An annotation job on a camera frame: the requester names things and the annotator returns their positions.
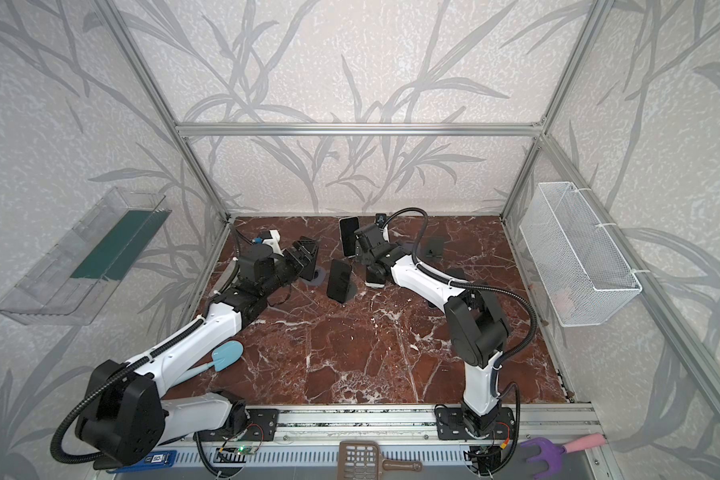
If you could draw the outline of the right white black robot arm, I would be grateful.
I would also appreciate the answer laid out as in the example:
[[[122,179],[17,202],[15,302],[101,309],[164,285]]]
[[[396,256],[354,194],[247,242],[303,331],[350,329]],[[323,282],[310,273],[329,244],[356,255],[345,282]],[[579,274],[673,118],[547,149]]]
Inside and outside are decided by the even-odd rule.
[[[405,249],[384,236],[391,220],[404,213],[417,213],[423,224],[412,246]],[[356,256],[375,275],[390,278],[438,308],[446,317],[455,354],[465,363],[465,390],[461,411],[466,432],[473,438],[488,436],[497,422],[508,389],[499,389],[503,364],[530,345],[539,319],[522,296],[499,287],[469,282],[446,274],[418,257],[418,245],[428,226],[428,214],[418,207],[394,212],[383,222],[360,227],[352,233]],[[497,296],[516,301],[529,316],[525,337],[507,346],[511,326]]]

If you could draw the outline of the dark grey front stand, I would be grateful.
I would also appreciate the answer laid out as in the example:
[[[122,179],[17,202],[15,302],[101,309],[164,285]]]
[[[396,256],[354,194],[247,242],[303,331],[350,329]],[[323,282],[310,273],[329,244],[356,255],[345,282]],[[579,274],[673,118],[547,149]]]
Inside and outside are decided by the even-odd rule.
[[[424,257],[427,259],[442,260],[444,258],[445,245],[445,237],[430,237],[425,245]]]

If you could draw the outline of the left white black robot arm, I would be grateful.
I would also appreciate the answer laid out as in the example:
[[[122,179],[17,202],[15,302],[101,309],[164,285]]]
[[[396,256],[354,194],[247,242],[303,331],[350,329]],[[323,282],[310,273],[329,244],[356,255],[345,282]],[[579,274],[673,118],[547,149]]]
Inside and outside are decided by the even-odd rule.
[[[273,237],[249,245],[235,263],[236,277],[190,324],[140,355],[107,360],[92,372],[85,397],[51,438],[52,458],[62,464],[107,458],[125,467],[169,440],[239,431],[245,406],[231,393],[178,400],[165,395],[209,351],[256,320],[273,293],[299,278],[312,279],[318,252],[318,242],[308,237],[286,249]]]

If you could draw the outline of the clear plastic wall bin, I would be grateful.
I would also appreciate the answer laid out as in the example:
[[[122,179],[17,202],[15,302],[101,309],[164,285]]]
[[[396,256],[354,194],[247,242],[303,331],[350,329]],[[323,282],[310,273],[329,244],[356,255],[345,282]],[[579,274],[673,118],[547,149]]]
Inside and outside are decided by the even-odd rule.
[[[111,188],[0,299],[22,325],[86,326],[171,214],[166,196]]]

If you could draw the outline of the teal-edged phone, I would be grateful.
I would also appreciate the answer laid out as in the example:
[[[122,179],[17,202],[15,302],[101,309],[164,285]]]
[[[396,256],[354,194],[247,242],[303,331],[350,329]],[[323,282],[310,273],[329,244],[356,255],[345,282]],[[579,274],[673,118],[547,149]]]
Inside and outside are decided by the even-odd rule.
[[[366,267],[365,284],[369,288],[384,288],[387,283],[387,277],[387,270],[382,265],[373,264]]]

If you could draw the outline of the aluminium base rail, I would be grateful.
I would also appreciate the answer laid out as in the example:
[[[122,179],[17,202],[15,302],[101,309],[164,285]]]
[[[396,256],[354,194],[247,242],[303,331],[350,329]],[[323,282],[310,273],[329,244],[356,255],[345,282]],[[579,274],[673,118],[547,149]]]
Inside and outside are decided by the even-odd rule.
[[[503,415],[487,437],[467,434],[457,407],[442,405],[325,405],[254,407],[254,426],[223,441],[207,434],[199,452],[190,439],[155,451],[176,450],[171,468],[91,479],[335,479],[342,441],[373,441],[387,459],[420,461],[423,470],[386,472],[383,478],[532,479],[547,469],[527,463],[538,447],[519,444],[544,437],[562,445],[602,431],[589,404],[524,404]]]

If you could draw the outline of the purple pink toy rake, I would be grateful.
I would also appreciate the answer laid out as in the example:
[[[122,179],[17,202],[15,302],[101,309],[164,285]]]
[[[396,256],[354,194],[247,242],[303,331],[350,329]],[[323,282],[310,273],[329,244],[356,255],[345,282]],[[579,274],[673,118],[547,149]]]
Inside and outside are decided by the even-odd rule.
[[[536,437],[520,443],[519,446],[539,448],[539,453],[528,458],[526,462],[543,461],[547,464],[545,471],[533,476],[534,480],[541,480],[555,475],[561,470],[564,455],[601,447],[606,443],[607,440],[603,434],[590,434],[563,445],[555,444],[544,437]]]

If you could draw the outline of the light blue plastic trowel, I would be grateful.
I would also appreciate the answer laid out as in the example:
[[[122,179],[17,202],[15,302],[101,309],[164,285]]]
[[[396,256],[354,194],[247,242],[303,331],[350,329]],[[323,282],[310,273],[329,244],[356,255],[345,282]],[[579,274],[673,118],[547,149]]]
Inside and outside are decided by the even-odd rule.
[[[184,383],[208,371],[209,369],[213,369],[215,372],[220,372],[238,361],[242,357],[243,351],[244,347],[240,342],[236,340],[228,341],[218,346],[211,352],[210,362],[190,368],[179,376],[173,385],[176,386]]]

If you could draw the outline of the blue black tool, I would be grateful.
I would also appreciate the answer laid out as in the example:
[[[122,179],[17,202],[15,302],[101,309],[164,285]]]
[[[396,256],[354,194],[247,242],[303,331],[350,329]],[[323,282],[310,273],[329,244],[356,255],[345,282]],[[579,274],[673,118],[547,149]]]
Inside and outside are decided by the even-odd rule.
[[[108,470],[108,473],[121,474],[171,468],[175,464],[176,458],[176,450],[153,451],[133,465]]]

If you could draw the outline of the white-edged phone at back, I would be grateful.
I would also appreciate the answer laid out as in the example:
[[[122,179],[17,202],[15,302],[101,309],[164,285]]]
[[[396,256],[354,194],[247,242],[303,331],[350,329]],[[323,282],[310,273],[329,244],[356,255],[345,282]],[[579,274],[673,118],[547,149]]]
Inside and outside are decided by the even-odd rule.
[[[357,237],[355,231],[359,228],[358,217],[346,217],[339,220],[342,252],[346,258],[354,257],[357,253]]]

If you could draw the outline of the black phone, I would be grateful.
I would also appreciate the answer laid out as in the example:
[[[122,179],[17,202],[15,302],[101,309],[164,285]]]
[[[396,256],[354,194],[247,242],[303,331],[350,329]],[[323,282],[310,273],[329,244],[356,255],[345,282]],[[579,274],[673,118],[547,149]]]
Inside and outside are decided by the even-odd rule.
[[[303,264],[299,277],[310,282],[315,278],[319,242],[315,239],[302,236],[297,241],[297,250],[301,254]]]
[[[349,299],[352,266],[344,261],[333,259],[330,265],[327,296],[344,304]]]

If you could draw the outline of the brown plastic scoop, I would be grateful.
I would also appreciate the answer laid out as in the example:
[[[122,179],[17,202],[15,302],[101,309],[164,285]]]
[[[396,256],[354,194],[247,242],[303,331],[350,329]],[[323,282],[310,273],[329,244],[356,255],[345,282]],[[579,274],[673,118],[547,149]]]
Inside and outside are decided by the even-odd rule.
[[[387,459],[373,441],[342,441],[338,453],[338,480],[380,479],[391,471],[421,472],[420,461]]]

